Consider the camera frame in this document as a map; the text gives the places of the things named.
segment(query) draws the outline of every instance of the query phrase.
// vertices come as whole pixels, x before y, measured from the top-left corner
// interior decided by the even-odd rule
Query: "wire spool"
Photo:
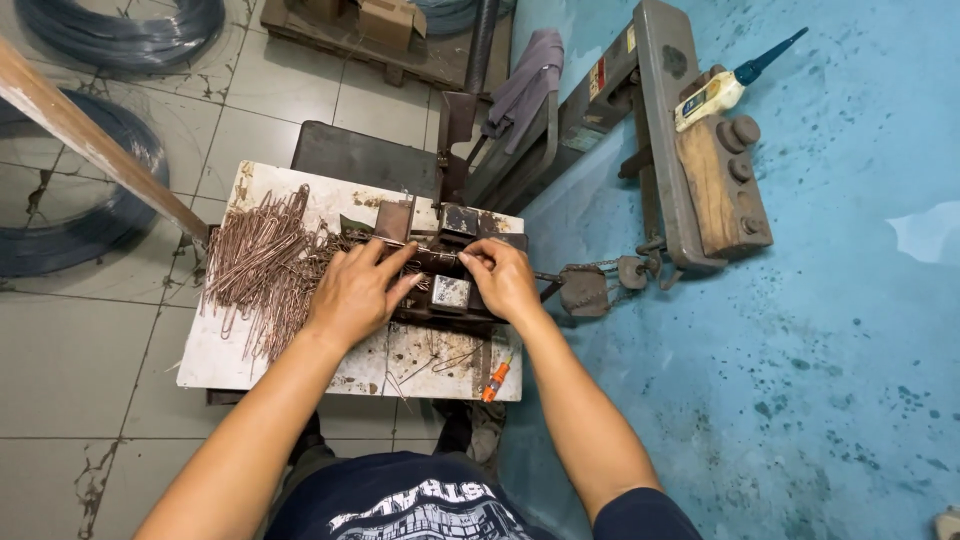
[[[63,88],[60,91],[146,165],[159,183],[170,186],[170,170],[160,141],[142,120],[100,98]],[[32,120],[0,100],[0,125],[13,122]],[[155,210],[118,184],[105,201],[62,223],[26,229],[0,228],[0,277],[39,276],[103,256],[144,234],[155,214]]]
[[[476,0],[412,0],[426,16],[426,33],[431,36],[457,34],[473,26]],[[516,0],[500,0],[496,11],[502,17],[514,10]]]
[[[224,26],[224,0],[178,0],[171,17],[134,20],[92,12],[74,0],[14,0],[40,39],[79,61],[153,73],[188,61]]]

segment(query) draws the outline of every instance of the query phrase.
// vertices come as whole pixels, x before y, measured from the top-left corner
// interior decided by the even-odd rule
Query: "workbench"
[[[354,184],[300,171],[241,161],[228,201],[228,211],[258,205],[268,192],[284,197],[302,184],[310,188],[303,216],[308,230],[324,220],[340,231],[340,216],[372,224],[380,201],[416,199],[413,229],[436,230],[432,201],[381,187]],[[495,215],[504,233],[522,233],[523,220]],[[245,355],[252,317],[236,317],[226,338],[221,336],[224,310],[201,306],[195,315],[177,375],[187,387],[249,390],[267,370],[265,358]],[[483,339],[390,323],[358,344],[344,358],[327,392],[419,398],[479,399],[492,370],[513,357],[512,367],[496,399],[519,401],[522,386],[522,343],[508,326],[497,327]]]

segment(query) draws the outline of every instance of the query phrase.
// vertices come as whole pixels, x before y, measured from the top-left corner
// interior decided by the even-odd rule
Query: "blue nozzle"
[[[736,78],[736,81],[744,86],[755,81],[756,78],[760,76],[760,73],[770,65],[770,62],[776,60],[778,56],[783,54],[783,51],[789,49],[790,45],[793,45],[793,42],[799,39],[800,36],[806,34],[807,30],[809,30],[809,28],[804,27],[803,30],[794,34],[790,39],[783,41],[781,44],[753,60],[745,61],[743,65],[733,71],[733,76]]]

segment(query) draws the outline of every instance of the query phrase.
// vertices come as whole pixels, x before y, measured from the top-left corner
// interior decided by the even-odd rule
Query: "wooden pole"
[[[107,173],[185,233],[207,241],[206,223],[0,37],[0,97]]]

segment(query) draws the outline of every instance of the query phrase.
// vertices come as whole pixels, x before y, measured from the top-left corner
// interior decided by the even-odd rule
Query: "hand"
[[[383,262],[383,241],[373,239],[337,252],[327,265],[302,331],[322,334],[340,344],[344,353],[390,320],[394,309],[423,274],[404,276],[390,290],[387,285],[417,251],[410,242]]]
[[[527,254],[496,238],[484,238],[458,254],[477,281],[487,309],[497,317],[515,321],[542,309],[534,271]]]

